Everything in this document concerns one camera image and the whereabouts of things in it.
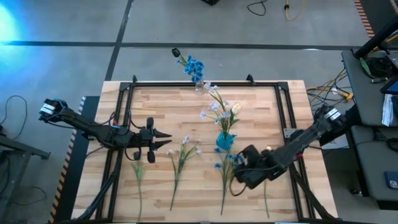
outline gray floor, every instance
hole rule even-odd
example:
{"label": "gray floor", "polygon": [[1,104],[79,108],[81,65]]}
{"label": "gray floor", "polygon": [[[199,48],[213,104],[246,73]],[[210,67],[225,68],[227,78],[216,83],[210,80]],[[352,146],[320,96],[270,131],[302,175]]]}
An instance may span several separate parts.
{"label": "gray floor", "polygon": [[[246,6],[255,0],[221,0],[210,7],[199,0],[135,0],[124,42],[227,43],[280,45],[361,45],[367,34],[353,1],[308,0],[305,12],[295,21],[284,18],[281,0],[266,2],[267,14],[251,14]],[[291,1],[292,14],[300,1]],[[0,40],[114,42],[127,0],[3,0],[7,9],[8,35]],[[181,49],[205,63],[205,76],[214,80],[305,80],[317,86],[335,78],[343,69],[339,50]],[[46,98],[61,98],[77,109],[82,96],[99,95],[112,47],[0,46],[0,118],[8,96],[22,95],[28,102],[28,119],[19,141],[52,152],[48,161],[33,158],[24,176],[28,186],[46,190],[48,198],[31,207],[13,207],[9,220],[43,223],[49,218],[53,195],[66,154],[70,131],[37,120]],[[174,63],[170,49],[121,48],[112,80],[186,80]],[[340,86],[349,85],[342,80]],[[347,109],[349,105],[338,105]],[[13,136],[22,124],[22,102],[12,100],[4,123]],[[380,211],[369,198],[349,194],[352,169],[334,170],[342,163],[328,156],[330,181],[341,218],[352,221],[396,223],[397,212]],[[29,197],[40,197],[31,192]]]}

